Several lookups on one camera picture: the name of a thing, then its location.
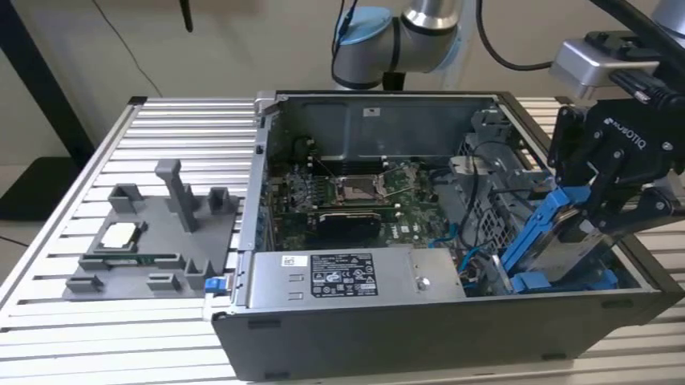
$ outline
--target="black stand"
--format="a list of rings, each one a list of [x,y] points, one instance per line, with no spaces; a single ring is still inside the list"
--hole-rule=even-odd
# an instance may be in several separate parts
[[[0,0],[0,48],[70,156],[34,160],[0,198],[1,220],[40,221],[49,217],[94,149],[10,0]]]

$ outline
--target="robotiq logo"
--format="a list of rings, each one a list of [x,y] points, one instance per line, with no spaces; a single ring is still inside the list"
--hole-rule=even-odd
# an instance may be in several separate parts
[[[634,133],[634,131],[630,128],[626,128],[622,126],[613,118],[603,119],[603,124],[607,126],[614,127],[625,136],[629,138],[629,140],[634,143],[635,146],[641,150],[646,147],[646,140],[643,140],[638,134]]]

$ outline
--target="motherboard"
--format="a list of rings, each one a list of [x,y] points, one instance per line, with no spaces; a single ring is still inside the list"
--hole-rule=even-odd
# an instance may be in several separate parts
[[[452,228],[418,161],[295,164],[271,178],[267,199],[279,251],[434,247]]]

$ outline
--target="open computer chassis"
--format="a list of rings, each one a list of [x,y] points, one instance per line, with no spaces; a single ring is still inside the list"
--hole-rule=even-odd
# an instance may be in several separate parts
[[[256,109],[239,268],[212,320],[240,379],[571,359],[682,297],[634,237],[572,250],[591,258],[555,290],[511,289],[498,256],[552,173],[507,93],[281,91]]]

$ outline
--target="metal slotted table surface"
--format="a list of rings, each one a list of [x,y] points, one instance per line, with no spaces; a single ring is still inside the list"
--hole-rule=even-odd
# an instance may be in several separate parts
[[[522,98],[551,133],[558,102]],[[164,194],[159,158],[180,158],[195,193],[228,186],[244,196],[255,137],[251,99],[148,99],[128,106],[89,166],[0,288],[0,385],[37,383],[237,384],[203,299],[64,302],[78,254],[109,211],[116,183]],[[231,248],[237,242],[240,218]],[[685,282],[685,222],[639,234]],[[235,255],[229,254],[229,267]],[[685,302],[645,326],[615,330],[572,362],[325,379],[321,383],[685,383]]]

